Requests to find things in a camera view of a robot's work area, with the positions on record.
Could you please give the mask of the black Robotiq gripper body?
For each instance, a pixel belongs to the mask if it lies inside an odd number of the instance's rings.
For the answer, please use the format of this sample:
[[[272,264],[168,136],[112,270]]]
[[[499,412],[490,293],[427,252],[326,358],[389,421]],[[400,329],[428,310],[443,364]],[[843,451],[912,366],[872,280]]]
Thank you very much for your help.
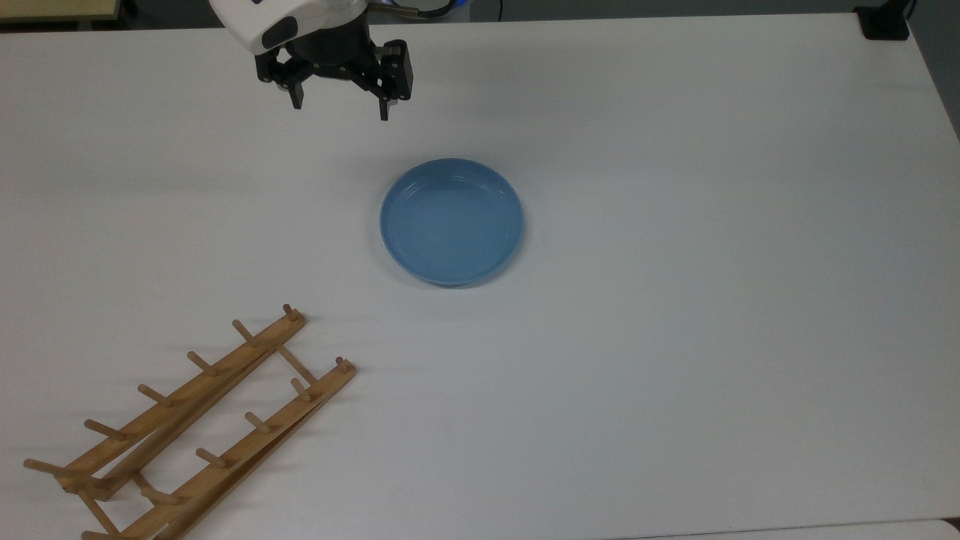
[[[321,28],[286,43],[295,72],[347,80],[351,75],[370,76],[377,72],[377,58],[365,22],[350,22],[335,28]]]

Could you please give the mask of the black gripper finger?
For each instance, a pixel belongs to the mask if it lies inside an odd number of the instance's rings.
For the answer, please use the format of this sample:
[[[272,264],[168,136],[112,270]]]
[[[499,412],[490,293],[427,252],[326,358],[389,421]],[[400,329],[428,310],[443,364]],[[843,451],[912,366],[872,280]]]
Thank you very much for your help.
[[[305,65],[293,57],[284,62],[279,61],[280,52],[281,48],[278,47],[264,54],[255,55],[257,78],[264,83],[274,83],[289,95],[292,107],[295,110],[301,110],[303,107],[302,83],[305,81],[303,66]]]
[[[408,43],[390,40],[377,46],[370,42],[361,76],[367,92],[378,99],[380,119],[388,121],[391,107],[412,96],[414,76]]]

